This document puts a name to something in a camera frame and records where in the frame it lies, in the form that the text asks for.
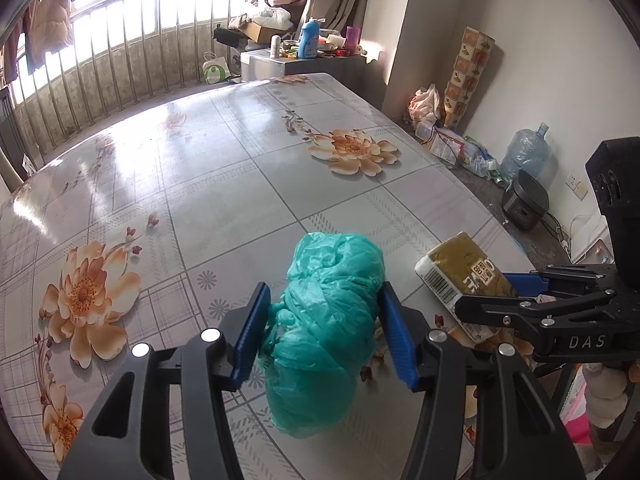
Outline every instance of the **plastic bottle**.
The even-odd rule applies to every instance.
[[[518,130],[507,148],[507,153],[500,164],[500,173],[509,181],[524,170],[536,178],[549,159],[550,149],[545,134],[549,127],[540,123],[536,132],[525,129]]]
[[[271,59],[278,59],[280,57],[280,42],[282,38],[278,35],[271,37],[271,50],[269,52],[269,57]]]
[[[318,56],[318,37],[320,36],[320,22],[311,18],[302,26],[298,58],[313,59]]]
[[[356,47],[360,43],[360,27],[347,27],[346,36],[344,47],[349,51],[351,56],[355,56]]]

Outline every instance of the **white wall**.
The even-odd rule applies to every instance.
[[[361,43],[378,63],[368,67],[364,97],[392,119],[402,117],[420,86],[437,79],[461,1],[367,1]]]
[[[382,108],[408,0],[367,0],[360,44],[367,51],[363,97]]]
[[[591,189],[581,202],[567,174],[586,179],[584,164],[601,140],[640,135],[638,46],[608,0],[463,0],[441,89],[465,25],[489,34],[497,49],[458,131],[501,160],[514,132],[545,121],[559,166],[550,209],[568,229],[597,204]]]

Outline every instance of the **dining table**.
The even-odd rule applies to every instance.
[[[44,476],[58,476],[133,346],[183,345],[247,305],[258,282],[277,301],[310,232],[366,236],[401,303],[446,328],[456,321],[414,271],[429,250],[466,232],[499,269],[533,268],[441,160],[327,74],[149,108],[29,178],[0,209],[0,400]],[[424,394],[388,355],[354,380],[337,426],[294,438],[272,423],[256,362],[224,395],[244,478],[400,478]],[[169,408],[174,474],[186,480],[179,386]],[[463,437],[459,475],[472,457]]]

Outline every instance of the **plastic bag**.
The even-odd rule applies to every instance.
[[[537,178],[551,154],[546,143],[545,134],[549,127],[540,123],[536,132],[518,130],[507,147],[507,153],[500,164],[500,172],[509,181],[513,180],[520,170]]]
[[[465,136],[459,160],[463,168],[487,180],[491,180],[491,172],[498,169],[498,161],[469,136]]]
[[[291,14],[281,7],[270,7],[264,0],[258,0],[258,5],[247,5],[247,18],[261,27],[289,30],[293,28]]]
[[[434,123],[440,118],[440,94],[434,83],[428,90],[420,88],[411,99],[408,106],[409,117],[414,129],[420,121]]]
[[[436,126],[435,123],[424,120],[415,127],[415,136],[422,141],[422,145],[433,155],[455,166],[465,145],[465,141],[456,132]]]
[[[376,349],[382,251],[361,235],[310,233],[287,279],[282,301],[270,306],[259,361],[274,425],[306,437],[344,417]]]

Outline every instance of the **electrical outlet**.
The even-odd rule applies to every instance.
[[[578,185],[580,181],[574,176],[573,173],[569,173],[566,177],[566,180],[564,181],[565,184],[567,184],[567,186],[569,186],[569,189],[575,191],[575,187]]]
[[[575,186],[574,193],[580,200],[584,200],[584,197],[587,196],[588,192],[589,192],[589,181],[586,181],[586,182],[580,181]]]

